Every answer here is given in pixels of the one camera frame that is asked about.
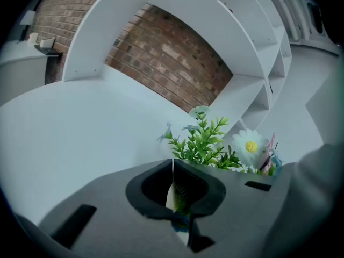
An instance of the brick wall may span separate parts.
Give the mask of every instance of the brick wall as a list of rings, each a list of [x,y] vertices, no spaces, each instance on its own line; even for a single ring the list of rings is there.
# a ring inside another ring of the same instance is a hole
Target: brick wall
[[[61,79],[75,31],[95,0],[43,0],[32,31],[56,37],[63,52],[47,66],[46,83]],[[105,62],[189,112],[210,105],[232,74],[195,31],[169,13],[146,4],[126,25]]]

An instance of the gray gripper base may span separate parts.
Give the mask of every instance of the gray gripper base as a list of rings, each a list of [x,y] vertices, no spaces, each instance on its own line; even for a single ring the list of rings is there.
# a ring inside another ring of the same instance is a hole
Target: gray gripper base
[[[163,161],[99,177],[58,204],[40,223],[52,234],[80,205],[97,208],[72,247],[84,258],[103,257],[259,257],[266,233],[271,228],[288,191],[290,174],[262,177],[188,163],[223,182],[226,196],[217,211],[196,219],[201,235],[215,241],[193,253],[176,236],[170,221],[153,220],[137,212],[126,198],[126,186],[135,176]],[[257,181],[272,185],[261,191],[245,185]]]

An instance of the lamp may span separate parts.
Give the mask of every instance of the lamp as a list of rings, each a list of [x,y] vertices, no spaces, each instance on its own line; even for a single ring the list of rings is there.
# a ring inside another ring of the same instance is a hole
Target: lamp
[[[22,20],[20,21],[20,25],[26,25],[26,26],[25,26],[25,29],[23,29],[23,31],[21,33],[19,41],[25,40],[25,36],[26,36],[27,30],[28,30],[28,27],[33,24],[35,14],[36,14],[35,11],[27,11],[25,13],[24,17],[22,18]]]

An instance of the white desk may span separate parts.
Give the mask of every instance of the white desk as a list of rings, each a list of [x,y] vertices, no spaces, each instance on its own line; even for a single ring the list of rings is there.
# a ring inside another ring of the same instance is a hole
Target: white desk
[[[0,51],[0,106],[32,89],[44,86],[47,59],[27,41],[7,42]]]

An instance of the yellow flower center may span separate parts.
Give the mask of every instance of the yellow flower center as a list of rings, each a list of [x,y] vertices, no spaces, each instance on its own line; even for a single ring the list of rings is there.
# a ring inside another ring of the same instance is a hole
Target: yellow flower center
[[[247,151],[252,153],[257,151],[258,145],[254,141],[247,141],[245,147]]]

